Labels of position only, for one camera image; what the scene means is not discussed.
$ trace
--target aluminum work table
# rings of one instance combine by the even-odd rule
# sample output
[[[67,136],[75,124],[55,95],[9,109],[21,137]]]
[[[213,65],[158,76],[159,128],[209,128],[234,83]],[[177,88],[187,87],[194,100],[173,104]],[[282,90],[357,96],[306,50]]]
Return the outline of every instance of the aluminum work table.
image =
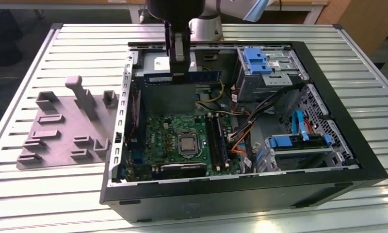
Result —
[[[388,81],[344,30],[328,25],[224,25],[226,41],[304,41],[388,171]],[[34,98],[71,95],[66,75],[91,94],[118,93],[126,43],[161,41],[161,25],[53,27],[0,122],[0,232],[388,232],[388,179],[317,208],[130,225],[98,204],[103,164],[18,171],[15,159],[35,116]]]

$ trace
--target wire bundle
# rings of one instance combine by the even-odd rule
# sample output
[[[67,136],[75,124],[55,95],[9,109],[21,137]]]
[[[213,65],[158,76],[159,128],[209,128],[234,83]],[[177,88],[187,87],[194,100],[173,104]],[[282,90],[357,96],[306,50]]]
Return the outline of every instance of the wire bundle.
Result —
[[[304,85],[305,85],[305,83],[300,83],[297,85],[281,88],[264,101],[260,102],[260,104],[257,105],[257,107],[250,112],[250,114],[249,114],[249,116],[246,118],[246,123],[229,136],[230,138],[233,138],[233,137],[238,136],[242,133],[241,137],[238,138],[238,140],[234,143],[234,146],[232,147],[232,150],[230,150],[232,153],[245,153],[245,151],[248,151],[248,147],[246,147],[245,151],[236,150],[236,147],[237,147],[238,143],[241,142],[241,140],[244,140],[244,142],[246,142],[246,140],[250,140],[249,132],[250,132],[253,123],[254,123],[258,115],[274,105],[274,103],[277,102],[278,98],[281,97],[281,95],[284,93],[286,93],[290,90],[302,88]]]

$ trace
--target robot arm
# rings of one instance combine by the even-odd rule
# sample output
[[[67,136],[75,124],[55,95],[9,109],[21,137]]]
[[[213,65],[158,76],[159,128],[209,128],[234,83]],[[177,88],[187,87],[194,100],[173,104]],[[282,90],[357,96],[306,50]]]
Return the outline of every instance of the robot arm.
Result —
[[[165,44],[173,76],[189,69],[190,30],[187,22],[203,11],[205,0],[147,0],[147,11],[165,21]]]
[[[165,21],[165,44],[169,56],[171,79],[178,80],[187,72],[190,58],[190,29],[189,21],[193,18],[201,20],[195,24],[198,33],[214,35],[214,29],[208,22],[214,18],[212,14],[224,13],[246,21],[257,21],[266,5],[274,0],[146,0],[147,11],[158,19]],[[199,36],[199,40],[213,40],[214,37]]]

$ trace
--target floor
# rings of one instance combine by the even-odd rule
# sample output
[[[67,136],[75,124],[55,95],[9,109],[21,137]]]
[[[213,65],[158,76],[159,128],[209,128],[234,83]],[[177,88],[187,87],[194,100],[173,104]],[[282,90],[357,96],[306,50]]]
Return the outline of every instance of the floor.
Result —
[[[22,52],[22,60],[9,67],[0,67],[0,119],[51,23],[130,23],[127,12],[123,10],[46,10],[43,19],[37,19],[31,10],[13,10],[11,13],[23,34],[22,38],[17,40],[17,46]],[[155,21],[150,18],[146,18],[146,20],[147,23]],[[228,23],[241,22],[232,17],[224,17],[222,22],[225,21]],[[382,42],[370,59],[373,62],[385,62],[381,72],[388,78],[388,40]]]

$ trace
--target orange wire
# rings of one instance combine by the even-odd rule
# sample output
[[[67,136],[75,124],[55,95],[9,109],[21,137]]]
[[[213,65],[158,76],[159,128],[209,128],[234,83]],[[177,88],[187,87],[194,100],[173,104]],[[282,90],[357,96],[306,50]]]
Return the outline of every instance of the orange wire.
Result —
[[[241,140],[245,138],[245,136],[246,136],[246,134],[249,133],[250,130],[252,130],[252,128],[249,128],[249,129],[244,132],[241,138],[238,139],[238,141],[236,142],[236,144],[234,144],[234,146],[233,146],[233,148],[232,148],[232,153],[234,153],[236,147],[238,146]]]
[[[241,112],[238,112],[238,111],[234,110],[234,102],[233,102],[233,104],[232,104],[232,113],[236,113],[236,114],[241,113]]]
[[[232,153],[246,154],[244,150],[233,150]]]

